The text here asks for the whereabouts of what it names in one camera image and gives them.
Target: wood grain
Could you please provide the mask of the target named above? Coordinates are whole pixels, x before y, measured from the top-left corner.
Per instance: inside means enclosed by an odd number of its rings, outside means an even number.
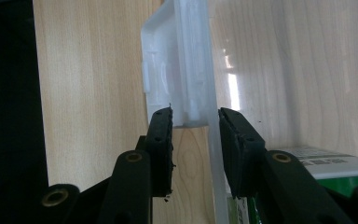
[[[358,1],[210,6],[218,104],[237,107],[269,149],[358,156]]]
[[[172,195],[154,199],[154,223],[214,223],[206,128],[173,130]]]
[[[160,3],[34,1],[50,185],[95,185],[146,134],[140,31]],[[173,132],[173,194],[154,200],[154,223],[214,223],[206,139]]]
[[[156,1],[34,0],[49,183],[111,175],[147,131],[140,30]],[[358,156],[358,1],[209,0],[219,106],[268,148]],[[173,194],[155,223],[214,223],[206,128],[175,130]]]

